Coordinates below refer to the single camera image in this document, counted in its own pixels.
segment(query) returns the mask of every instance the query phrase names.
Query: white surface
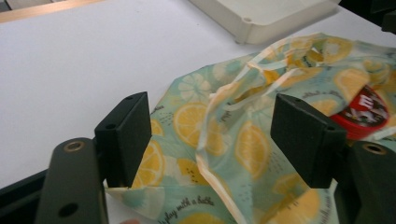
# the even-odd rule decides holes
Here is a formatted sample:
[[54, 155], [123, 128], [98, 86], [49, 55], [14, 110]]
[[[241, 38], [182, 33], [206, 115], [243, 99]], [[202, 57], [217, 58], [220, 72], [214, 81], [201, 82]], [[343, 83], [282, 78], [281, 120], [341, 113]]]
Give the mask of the white surface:
[[[395, 35], [341, 8], [300, 28], [396, 47]], [[0, 23], [0, 188], [46, 169], [62, 141], [92, 138], [123, 97], [148, 91], [152, 109], [176, 77], [270, 43], [237, 45], [183, 0], [106, 0]], [[111, 223], [132, 216], [108, 207]]]
[[333, 13], [340, 0], [190, 0], [241, 44], [260, 44]]

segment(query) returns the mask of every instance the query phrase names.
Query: white table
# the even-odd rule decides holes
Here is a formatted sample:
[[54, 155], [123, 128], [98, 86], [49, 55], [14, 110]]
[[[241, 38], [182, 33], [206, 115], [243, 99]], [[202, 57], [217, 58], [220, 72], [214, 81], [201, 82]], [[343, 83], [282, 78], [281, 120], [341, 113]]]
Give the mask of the white table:
[[[396, 47], [396, 35], [340, 7], [288, 35], [314, 32]], [[176, 77], [269, 44], [235, 44], [187, 0], [106, 0], [0, 23], [0, 188], [47, 169], [59, 143], [92, 138], [123, 97], [147, 91], [152, 109]], [[107, 203], [111, 223], [133, 216]]]

